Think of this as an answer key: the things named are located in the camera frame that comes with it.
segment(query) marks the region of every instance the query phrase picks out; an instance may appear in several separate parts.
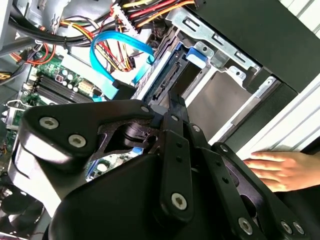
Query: finger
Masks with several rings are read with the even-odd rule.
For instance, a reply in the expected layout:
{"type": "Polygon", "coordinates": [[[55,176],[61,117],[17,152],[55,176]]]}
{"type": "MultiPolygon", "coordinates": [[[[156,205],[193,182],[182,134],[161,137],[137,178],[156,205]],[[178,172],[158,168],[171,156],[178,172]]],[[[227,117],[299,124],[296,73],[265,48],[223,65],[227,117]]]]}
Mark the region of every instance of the finger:
{"type": "Polygon", "coordinates": [[[280,171],[282,169],[282,164],[278,161],[244,160],[243,162],[251,169],[260,169],[268,171],[280,171]]]}
{"type": "Polygon", "coordinates": [[[272,192],[286,192],[286,187],[278,181],[260,178],[260,180],[272,191],[272,192]]]}
{"type": "Polygon", "coordinates": [[[291,152],[253,152],[251,153],[250,158],[275,162],[284,162],[286,158],[289,158],[291,155],[291,152]]]}
{"type": "Polygon", "coordinates": [[[280,182],[278,171],[266,171],[254,168],[251,168],[251,171],[260,179],[270,179],[280,182]]]}

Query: ram slot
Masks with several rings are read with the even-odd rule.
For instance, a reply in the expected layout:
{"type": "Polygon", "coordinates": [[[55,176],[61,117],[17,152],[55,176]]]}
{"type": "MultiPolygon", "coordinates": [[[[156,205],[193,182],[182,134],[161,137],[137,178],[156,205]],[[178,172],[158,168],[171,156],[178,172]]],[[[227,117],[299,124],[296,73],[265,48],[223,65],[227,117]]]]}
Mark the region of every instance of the ram slot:
{"type": "Polygon", "coordinates": [[[73,104],[74,103],[41,86],[38,86],[36,91],[41,97],[45,97],[56,104],[73,104]]]}
{"type": "Polygon", "coordinates": [[[74,103],[92,103],[93,102],[93,100],[90,97],[82,95],[81,93],[78,93],[78,92],[74,92],[73,90],[43,75],[40,76],[39,78],[38,86],[51,90],[52,92],[55,92],[60,96],[64,97],[65,99],[68,99],[74,103]]]}

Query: screw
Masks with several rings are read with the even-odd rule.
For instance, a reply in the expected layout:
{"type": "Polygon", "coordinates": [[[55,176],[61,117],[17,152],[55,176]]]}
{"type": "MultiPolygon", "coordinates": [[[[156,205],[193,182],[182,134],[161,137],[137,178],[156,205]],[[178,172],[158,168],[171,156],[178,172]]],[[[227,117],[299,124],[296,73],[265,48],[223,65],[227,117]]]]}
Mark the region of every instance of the screw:
{"type": "Polygon", "coordinates": [[[281,225],[288,234],[292,234],[291,227],[285,221],[281,221],[281,225]]]}
{"type": "Polygon", "coordinates": [[[36,55],[38,58],[42,58],[42,57],[43,57],[43,55],[42,55],[41,52],[37,52],[35,55],[36,55]]]}
{"type": "Polygon", "coordinates": [[[224,145],[220,145],[220,148],[224,151],[224,152],[228,152],[228,148],[226,148],[224,145]]]}
{"type": "Polygon", "coordinates": [[[192,127],[193,127],[193,129],[194,129],[196,132],[200,132],[200,128],[199,128],[198,126],[193,125],[192,127]]]}
{"type": "Polygon", "coordinates": [[[251,224],[248,222],[247,219],[245,219],[244,217],[240,217],[238,219],[238,223],[240,225],[240,228],[248,235],[252,235],[254,230],[251,226],[251,224]]]}
{"type": "Polygon", "coordinates": [[[142,109],[142,111],[144,111],[144,112],[146,112],[146,113],[149,112],[149,109],[148,109],[147,107],[145,107],[145,106],[142,106],[141,109],[142,109]]]}
{"type": "Polygon", "coordinates": [[[171,115],[171,118],[175,121],[179,121],[179,118],[177,118],[175,115],[171,115]]]}
{"type": "Polygon", "coordinates": [[[76,148],[83,148],[87,143],[86,139],[78,134],[71,135],[68,140],[69,143],[76,148]]]}
{"type": "Polygon", "coordinates": [[[294,221],[294,222],[293,222],[293,226],[295,227],[295,229],[298,230],[299,233],[301,233],[302,235],[305,234],[304,229],[303,229],[297,222],[294,221]]]}
{"type": "Polygon", "coordinates": [[[179,210],[185,210],[187,208],[187,200],[180,193],[175,192],[171,196],[172,204],[179,210]]]}
{"type": "Polygon", "coordinates": [[[39,120],[39,123],[40,123],[40,126],[49,130],[56,129],[57,127],[59,127],[59,122],[55,118],[49,117],[49,116],[45,116],[41,118],[39,120]]]}

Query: blue drive bracket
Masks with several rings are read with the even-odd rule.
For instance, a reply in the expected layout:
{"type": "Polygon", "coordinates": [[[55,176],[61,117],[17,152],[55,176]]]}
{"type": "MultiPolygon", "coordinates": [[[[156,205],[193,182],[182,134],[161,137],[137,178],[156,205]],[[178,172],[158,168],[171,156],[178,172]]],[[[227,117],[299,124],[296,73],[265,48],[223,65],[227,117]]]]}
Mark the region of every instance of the blue drive bracket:
{"type": "Polygon", "coordinates": [[[137,49],[141,52],[148,54],[148,59],[146,61],[146,64],[140,69],[140,71],[138,72],[136,77],[132,80],[133,83],[135,83],[135,84],[138,83],[140,78],[147,71],[148,67],[150,67],[150,65],[152,65],[152,63],[155,61],[155,57],[153,54],[153,50],[149,45],[147,45],[139,40],[136,40],[133,37],[130,37],[126,34],[123,34],[123,33],[117,32],[117,31],[106,31],[106,32],[102,32],[102,33],[98,34],[93,39],[93,41],[91,43],[91,47],[90,47],[91,66],[94,70],[96,70],[97,72],[106,76],[110,81],[97,80],[96,82],[92,82],[92,83],[95,84],[97,87],[99,87],[102,90],[102,92],[104,93],[104,95],[106,95],[107,98],[113,99],[116,96],[116,94],[118,93],[119,89],[117,89],[116,87],[113,86],[113,82],[115,82],[114,77],[99,62],[99,60],[95,54],[96,45],[98,43],[103,42],[108,39],[117,40],[119,42],[122,42],[122,43],[125,43],[127,45],[132,46],[134,49],[137,49]]]}
{"type": "Polygon", "coordinates": [[[198,66],[199,68],[204,69],[207,65],[208,58],[198,50],[191,47],[186,55],[186,59],[194,65],[198,66]]]}

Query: fan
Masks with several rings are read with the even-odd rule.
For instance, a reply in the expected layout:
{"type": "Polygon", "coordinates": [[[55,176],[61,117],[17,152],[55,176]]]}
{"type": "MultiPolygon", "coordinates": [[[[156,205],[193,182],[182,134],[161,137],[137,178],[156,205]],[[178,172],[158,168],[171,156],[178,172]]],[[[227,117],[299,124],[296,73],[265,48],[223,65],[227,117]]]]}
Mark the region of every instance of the fan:
{"type": "Polygon", "coordinates": [[[33,227],[43,212],[43,204],[29,195],[15,192],[2,200],[0,227],[10,222],[16,232],[33,227]]]}
{"type": "Polygon", "coordinates": [[[0,176],[0,232],[25,238],[43,213],[43,204],[14,186],[7,174],[0,176]]]}

